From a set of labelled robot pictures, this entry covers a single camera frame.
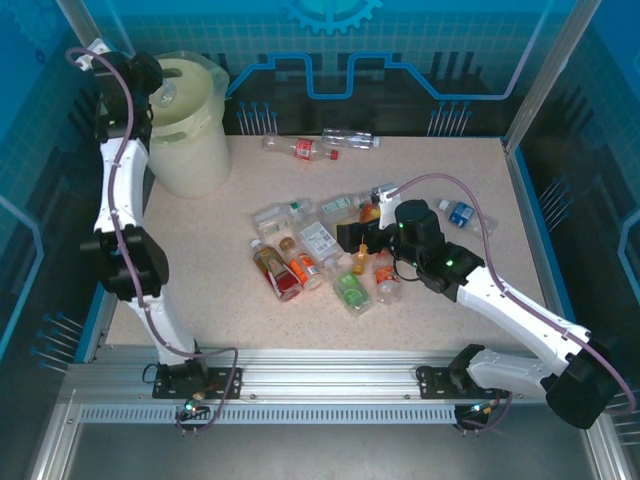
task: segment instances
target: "small white bottle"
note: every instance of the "small white bottle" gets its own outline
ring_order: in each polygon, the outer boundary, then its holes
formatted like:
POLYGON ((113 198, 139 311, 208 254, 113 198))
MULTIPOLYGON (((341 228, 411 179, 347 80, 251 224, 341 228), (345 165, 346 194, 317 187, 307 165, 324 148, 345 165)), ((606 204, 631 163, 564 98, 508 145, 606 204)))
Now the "small white bottle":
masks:
POLYGON ((339 258, 344 254, 336 239, 315 215, 310 215, 295 202, 290 208, 293 215, 293 231, 317 265, 324 265, 328 258, 339 258))

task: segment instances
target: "glass panel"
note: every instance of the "glass panel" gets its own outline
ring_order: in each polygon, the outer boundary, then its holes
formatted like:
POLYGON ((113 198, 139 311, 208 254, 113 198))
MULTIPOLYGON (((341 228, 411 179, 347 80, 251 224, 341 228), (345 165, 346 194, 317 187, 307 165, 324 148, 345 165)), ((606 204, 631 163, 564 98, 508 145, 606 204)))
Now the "glass panel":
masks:
POLYGON ((64 59, 74 43, 55 2, 0 2, 3 478, 30 471, 96 287, 78 245, 91 231, 101 187, 97 95, 64 59))
POLYGON ((191 50, 225 68, 227 134, 349 127, 433 136, 506 133, 573 4, 87 3, 120 49, 191 50))
MULTIPOLYGON (((640 383, 640 3, 603 0, 521 149, 579 323, 640 383)), ((637 448, 637 412, 616 418, 637 448)))

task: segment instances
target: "blue trim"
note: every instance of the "blue trim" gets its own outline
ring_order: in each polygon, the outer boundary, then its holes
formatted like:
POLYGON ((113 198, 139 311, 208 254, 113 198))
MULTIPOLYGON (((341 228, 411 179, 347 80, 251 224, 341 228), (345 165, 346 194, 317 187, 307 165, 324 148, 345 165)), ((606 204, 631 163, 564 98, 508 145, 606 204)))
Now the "blue trim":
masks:
POLYGON ((102 287, 102 285, 98 283, 96 292, 93 294, 93 300, 91 300, 91 307, 89 308, 89 313, 87 314, 87 321, 84 324, 84 329, 82 330, 82 335, 80 336, 80 342, 78 342, 78 348, 76 349, 73 363, 84 363, 87 350, 91 346, 93 330, 97 327, 98 313, 100 312, 100 307, 102 306, 102 302, 104 301, 106 293, 107 292, 102 287))
POLYGON ((620 232, 620 241, 618 243, 617 252, 620 263, 622 264, 622 269, 627 276, 627 280, 629 280, 629 285, 631 285, 631 289, 633 290, 638 303, 640 303, 640 285, 638 284, 638 279, 636 278, 635 272, 633 271, 631 262, 629 262, 629 259, 627 258, 626 249, 627 243, 629 243, 629 230, 631 230, 631 227, 633 227, 639 221, 640 209, 633 212, 624 220, 624 222, 622 222, 622 230, 620 232))
POLYGON ((538 197, 536 196, 536 192, 533 189, 533 182, 531 181, 531 177, 529 176, 529 170, 527 169, 527 165, 524 162, 524 156, 522 155, 520 147, 516 148, 515 158, 516 162, 518 163, 520 174, 522 175, 522 182, 524 183, 524 188, 527 192, 527 197, 529 199, 529 203, 531 204, 531 209, 533 210, 533 218, 536 222, 538 231, 540 232, 540 238, 542 239, 542 248, 544 249, 544 253, 547 256, 547 260, 549 261, 551 276, 553 277, 553 282, 555 283, 556 290, 558 291, 558 297, 560 298, 560 304, 562 305, 562 310, 564 311, 564 317, 567 320, 576 323, 576 316, 573 312, 571 301, 569 300, 569 293, 567 292, 567 287, 564 284, 562 272, 560 272, 558 258, 556 257, 556 252, 553 250, 551 237, 549 236, 549 232, 547 231, 547 227, 545 226, 544 217, 542 216, 542 210, 540 209, 540 204, 538 203, 538 197))
POLYGON ((540 15, 540 19, 531 34, 531 38, 527 43, 524 51, 522 52, 522 56, 520 57, 520 61, 516 66, 515 71, 509 81, 509 85, 507 86, 506 91, 503 94, 499 95, 487 95, 487 94, 441 94, 431 85, 426 78, 422 76, 422 74, 416 69, 416 67, 412 63, 408 62, 395 62, 393 61, 393 52, 385 52, 385 51, 367 51, 367 52, 355 52, 349 56, 349 60, 347 61, 347 86, 344 93, 316 93, 315 87, 313 84, 313 62, 311 57, 304 52, 291 52, 291 53, 269 53, 267 54, 267 63, 255 63, 249 65, 244 71, 236 78, 229 88, 227 89, 227 97, 230 97, 233 92, 235 92, 240 85, 255 71, 257 70, 275 70, 276 69, 276 60, 302 60, 304 62, 305 76, 307 79, 307 94, 313 100, 346 100, 353 95, 353 84, 355 79, 355 63, 356 60, 362 58, 380 58, 384 60, 384 68, 385 69, 400 69, 406 70, 415 80, 424 88, 427 92, 431 94, 431 96, 436 100, 492 100, 492 101, 500 101, 509 98, 513 89, 516 86, 518 78, 520 78, 520 73, 524 68, 527 59, 529 58, 529 54, 533 49, 533 46, 540 34, 540 30, 542 30, 542 26, 544 25, 549 12, 551 11, 551 7, 555 3, 555 0, 549 0, 540 15))
POLYGON ((0 361, 2 361, 2 357, 7 350, 11 336, 13 335, 18 319, 20 318, 20 314, 22 313, 22 309, 24 308, 24 304, 27 302, 27 297, 33 288, 33 283, 38 275, 38 270, 40 270, 40 265, 42 265, 42 261, 44 260, 44 247, 42 246, 40 227, 35 220, 33 220, 27 213, 21 211, 3 195, 0 195, 0 205, 6 208, 7 211, 16 217, 20 223, 31 230, 33 244, 36 247, 36 258, 31 265, 29 275, 27 275, 27 279, 24 281, 18 300, 16 301, 13 311, 11 312, 11 316, 9 317, 9 321, 7 322, 7 327, 4 329, 2 338, 0 339, 0 361))

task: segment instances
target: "speckled beige surface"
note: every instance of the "speckled beige surface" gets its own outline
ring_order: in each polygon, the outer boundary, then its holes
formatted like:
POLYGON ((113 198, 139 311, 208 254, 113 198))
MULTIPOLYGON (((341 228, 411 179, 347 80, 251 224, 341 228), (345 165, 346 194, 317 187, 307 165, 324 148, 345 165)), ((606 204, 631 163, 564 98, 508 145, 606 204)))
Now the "speckled beige surface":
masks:
MULTIPOLYGON (((223 187, 204 198, 173 197, 156 184, 145 215, 148 232, 168 255, 169 290, 200 345, 254 348, 452 350, 469 342, 520 348, 489 320, 417 283, 403 299, 351 317, 328 284, 282 304, 251 260, 256 237, 251 214, 264 205, 300 197, 321 200, 387 182, 401 185, 428 172, 455 175, 499 221, 491 248, 503 278, 542 301, 536 272, 497 139, 385 137, 372 151, 342 150, 337 162, 304 163, 260 149, 258 137, 228 137, 233 167, 223 187)), ((423 182, 404 199, 463 199, 455 185, 423 182)), ((483 255, 479 240, 442 222, 447 238, 483 255)), ((411 275, 409 269, 402 270, 411 275)), ((150 345, 124 304, 108 343, 150 345)))

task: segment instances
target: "white bucket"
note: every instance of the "white bucket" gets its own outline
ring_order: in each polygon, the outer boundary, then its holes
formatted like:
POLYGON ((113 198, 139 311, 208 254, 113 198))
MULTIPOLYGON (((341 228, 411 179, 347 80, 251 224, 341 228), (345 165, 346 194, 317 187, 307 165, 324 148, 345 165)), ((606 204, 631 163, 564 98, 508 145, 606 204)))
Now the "white bucket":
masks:
POLYGON ((156 58, 165 85, 150 98, 149 168, 174 195, 207 195, 224 183, 231 170, 222 127, 229 75, 195 53, 173 52, 156 58))

